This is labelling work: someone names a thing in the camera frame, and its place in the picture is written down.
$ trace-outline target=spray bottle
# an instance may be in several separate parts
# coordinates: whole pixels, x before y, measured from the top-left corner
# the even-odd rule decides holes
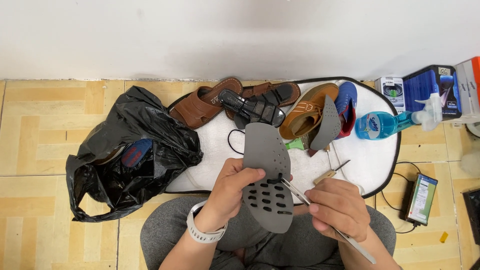
[[[421,111],[405,111],[393,116],[385,111],[367,113],[355,123],[355,132],[360,139],[381,140],[413,125],[421,124],[424,131],[431,131],[442,121],[442,102],[438,93],[430,94]]]

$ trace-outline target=blue box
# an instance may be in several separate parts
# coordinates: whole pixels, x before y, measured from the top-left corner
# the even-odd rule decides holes
[[[423,110],[425,104],[415,100],[427,100],[431,93],[438,93],[442,101],[443,120],[462,116],[456,70],[452,66],[431,65],[403,78],[405,109]]]

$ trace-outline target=white smartwatch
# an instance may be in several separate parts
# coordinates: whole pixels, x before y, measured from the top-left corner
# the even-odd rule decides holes
[[[209,233],[203,233],[199,231],[195,226],[195,222],[193,221],[193,218],[200,212],[200,210],[205,205],[205,203],[207,203],[207,201],[203,201],[201,203],[194,205],[190,210],[190,213],[188,213],[188,217],[187,217],[188,232],[190,233],[190,236],[199,243],[204,243],[204,244],[215,243],[218,240],[220,240],[220,238],[222,238],[223,234],[227,230],[228,221],[227,223],[225,223],[225,226],[218,231],[209,232]]]

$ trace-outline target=smartphone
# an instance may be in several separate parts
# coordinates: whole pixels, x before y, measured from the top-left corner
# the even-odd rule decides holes
[[[412,189],[408,211],[405,220],[412,223],[428,224],[428,216],[432,208],[433,194],[437,187],[438,180],[418,173],[417,180]]]

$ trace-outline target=gray insole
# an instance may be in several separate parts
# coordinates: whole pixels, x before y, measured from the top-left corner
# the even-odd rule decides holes
[[[263,179],[243,189],[243,201],[253,217],[266,230],[285,233],[293,218],[292,193],[275,179],[281,173],[290,180],[290,157],[276,128],[265,123],[246,126],[243,167],[261,168],[266,173]]]
[[[325,107],[322,114],[322,122],[320,123],[317,136],[315,136],[310,144],[310,149],[317,151],[327,147],[335,140],[338,134],[340,134],[341,129],[340,118],[338,117],[335,103],[328,95],[325,96]]]

